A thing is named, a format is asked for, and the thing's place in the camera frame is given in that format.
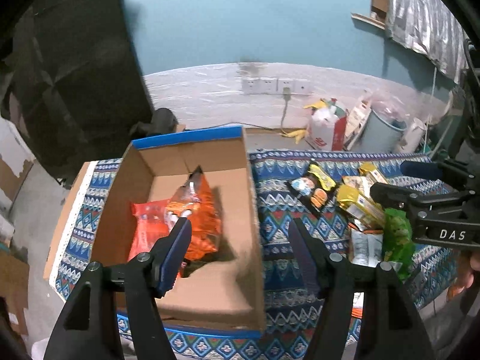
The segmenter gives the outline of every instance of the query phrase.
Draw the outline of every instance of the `blue wall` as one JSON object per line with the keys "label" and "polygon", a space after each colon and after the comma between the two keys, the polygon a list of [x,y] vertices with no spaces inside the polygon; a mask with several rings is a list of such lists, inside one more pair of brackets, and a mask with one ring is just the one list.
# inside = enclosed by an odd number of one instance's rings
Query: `blue wall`
{"label": "blue wall", "polygon": [[[125,0],[143,74],[239,61],[332,67],[430,92],[434,67],[356,22],[370,0]],[[439,98],[452,82],[437,77]]]}

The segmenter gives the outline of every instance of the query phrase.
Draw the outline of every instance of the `yellow snack package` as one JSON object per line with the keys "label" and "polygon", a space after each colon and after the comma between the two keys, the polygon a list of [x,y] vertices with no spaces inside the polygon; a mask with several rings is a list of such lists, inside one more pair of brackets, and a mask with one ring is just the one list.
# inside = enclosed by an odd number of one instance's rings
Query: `yellow snack package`
{"label": "yellow snack package", "polygon": [[387,179],[380,173],[377,167],[371,162],[364,162],[358,167],[358,173],[360,176],[368,178],[372,184],[384,183],[388,184]]}
{"label": "yellow snack package", "polygon": [[370,229],[378,230],[385,226],[385,214],[380,204],[364,196],[359,190],[341,185],[337,192],[337,202],[341,209],[357,218]]}

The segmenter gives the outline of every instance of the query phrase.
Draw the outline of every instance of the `green snack bag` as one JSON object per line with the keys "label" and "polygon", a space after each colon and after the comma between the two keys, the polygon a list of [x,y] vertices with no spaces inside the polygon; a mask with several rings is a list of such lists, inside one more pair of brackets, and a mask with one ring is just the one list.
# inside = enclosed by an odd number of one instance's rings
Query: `green snack bag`
{"label": "green snack bag", "polygon": [[387,208],[383,228],[383,260],[392,263],[400,280],[410,276],[415,244],[412,242],[412,228],[405,211]]}

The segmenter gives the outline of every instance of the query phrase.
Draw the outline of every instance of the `wooden shelf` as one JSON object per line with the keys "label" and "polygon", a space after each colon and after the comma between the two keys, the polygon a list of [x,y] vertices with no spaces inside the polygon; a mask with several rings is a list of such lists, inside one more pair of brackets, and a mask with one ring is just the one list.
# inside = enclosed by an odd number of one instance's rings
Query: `wooden shelf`
{"label": "wooden shelf", "polygon": [[359,13],[352,13],[352,19],[360,20],[360,21],[363,21],[364,23],[371,24],[377,28],[380,28],[380,30],[385,29],[385,23],[376,19],[372,19],[371,17],[361,15]]}

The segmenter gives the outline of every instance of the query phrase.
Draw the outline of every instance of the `black snack package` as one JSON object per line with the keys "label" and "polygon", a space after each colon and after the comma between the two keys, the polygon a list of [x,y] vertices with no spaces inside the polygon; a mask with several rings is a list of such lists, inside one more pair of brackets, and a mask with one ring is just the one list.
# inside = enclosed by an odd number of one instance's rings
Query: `black snack package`
{"label": "black snack package", "polygon": [[316,218],[320,218],[323,207],[334,197],[337,184],[315,161],[300,178],[287,181],[287,187]]}

